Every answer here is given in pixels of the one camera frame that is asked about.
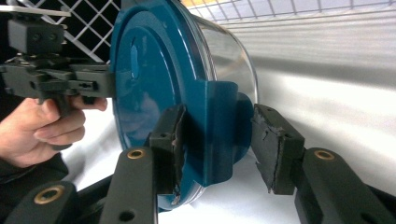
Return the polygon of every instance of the white grid panel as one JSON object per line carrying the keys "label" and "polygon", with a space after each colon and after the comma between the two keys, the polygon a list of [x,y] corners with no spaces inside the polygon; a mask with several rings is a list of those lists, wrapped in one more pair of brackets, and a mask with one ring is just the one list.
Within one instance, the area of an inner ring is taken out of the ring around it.
{"label": "white grid panel", "polygon": [[[113,22],[120,0],[20,0],[26,7],[68,10],[72,18],[44,17],[66,24],[65,38],[97,62],[109,62]],[[218,23],[254,21],[359,9],[381,9],[393,0],[182,0],[194,15]]]}

